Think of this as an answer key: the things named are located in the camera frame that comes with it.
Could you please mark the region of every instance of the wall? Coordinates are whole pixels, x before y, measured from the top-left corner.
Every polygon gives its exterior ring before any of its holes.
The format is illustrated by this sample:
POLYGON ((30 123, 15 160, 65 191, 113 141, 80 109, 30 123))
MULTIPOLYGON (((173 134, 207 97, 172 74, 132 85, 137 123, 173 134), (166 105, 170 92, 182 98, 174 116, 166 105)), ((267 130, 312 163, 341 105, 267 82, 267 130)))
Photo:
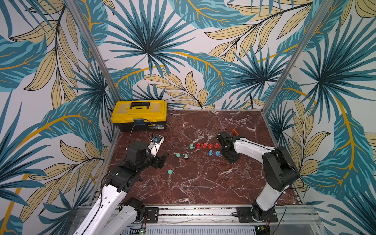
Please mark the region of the wall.
POLYGON ((114 102, 63 1, 0 9, 0 234, 66 234, 103 170, 114 102))
POLYGON ((376 2, 350 0, 334 27, 318 29, 267 118, 289 148, 328 234, 376 234, 376 2))
MULTIPOLYGON (((321 1, 105 2, 108 31, 101 33, 108 36, 99 49, 123 100, 164 99, 178 109, 248 109, 250 94, 253 107, 262 108, 263 94, 277 81, 321 1)), ((336 9, 333 17, 339 16, 336 9)), ((329 21, 323 30, 332 27, 329 21)))

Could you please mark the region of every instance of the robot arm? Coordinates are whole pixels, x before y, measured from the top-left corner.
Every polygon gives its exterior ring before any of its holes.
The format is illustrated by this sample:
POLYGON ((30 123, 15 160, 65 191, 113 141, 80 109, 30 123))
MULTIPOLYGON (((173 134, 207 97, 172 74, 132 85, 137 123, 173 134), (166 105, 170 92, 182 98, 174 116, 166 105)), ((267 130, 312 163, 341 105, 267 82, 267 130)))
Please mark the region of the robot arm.
POLYGON ((140 173, 149 166, 156 169, 164 166, 168 154, 161 158, 156 156, 163 141, 164 137, 155 135, 149 145, 135 141, 129 146, 125 164, 115 167, 109 173, 100 197, 74 235, 120 234, 128 225, 144 218, 145 204, 131 198, 121 212, 105 226, 132 185, 142 181, 140 173))
POLYGON ((274 212, 274 203, 279 196, 299 177, 299 170, 286 148, 267 147, 239 135, 230 137, 226 132, 218 134, 223 156, 231 163, 245 154, 264 165, 266 185, 253 205, 253 219, 261 222, 274 212))

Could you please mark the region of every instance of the red marble tabletop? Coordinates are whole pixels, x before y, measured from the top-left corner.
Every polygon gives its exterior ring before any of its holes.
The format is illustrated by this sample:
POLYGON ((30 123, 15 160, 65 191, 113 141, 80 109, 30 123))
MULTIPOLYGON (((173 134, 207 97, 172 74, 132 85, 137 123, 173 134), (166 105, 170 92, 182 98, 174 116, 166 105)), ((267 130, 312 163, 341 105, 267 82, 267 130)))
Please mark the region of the red marble tabletop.
MULTIPOLYGON (((259 111, 167 111, 167 129, 155 131, 165 137, 158 155, 170 153, 163 169, 149 167, 141 173, 126 199, 135 197, 146 204, 251 204, 266 183, 262 164, 242 155, 235 163, 229 163, 222 155, 215 155, 218 129, 235 128, 247 139, 273 146, 270 134, 259 111), (196 144, 212 143, 214 155, 209 149, 196 148, 196 144)), ((126 156, 129 132, 119 136, 109 170, 126 156)), ((133 132, 131 142, 150 142, 151 132, 133 132)), ((297 204, 294 190, 282 194, 278 203, 297 204)))

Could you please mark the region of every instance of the toolbox lid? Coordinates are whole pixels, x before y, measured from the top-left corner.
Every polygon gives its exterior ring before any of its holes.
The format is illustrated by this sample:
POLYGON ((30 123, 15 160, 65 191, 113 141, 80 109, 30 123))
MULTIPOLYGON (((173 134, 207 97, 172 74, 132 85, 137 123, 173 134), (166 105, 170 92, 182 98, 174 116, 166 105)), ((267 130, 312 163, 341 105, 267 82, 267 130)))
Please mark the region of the toolbox lid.
POLYGON ((167 102, 164 100, 119 101, 115 105, 111 121, 132 123, 134 119, 151 122, 167 120, 167 102))

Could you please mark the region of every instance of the toolbox handle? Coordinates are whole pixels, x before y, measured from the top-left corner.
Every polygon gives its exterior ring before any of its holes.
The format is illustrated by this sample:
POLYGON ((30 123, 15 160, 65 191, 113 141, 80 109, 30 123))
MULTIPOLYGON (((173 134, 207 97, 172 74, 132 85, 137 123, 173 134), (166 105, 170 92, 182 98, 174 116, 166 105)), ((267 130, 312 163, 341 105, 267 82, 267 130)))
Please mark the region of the toolbox handle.
POLYGON ((132 102, 130 103, 130 108, 132 109, 134 106, 146 106, 146 108, 150 108, 150 102, 132 102))

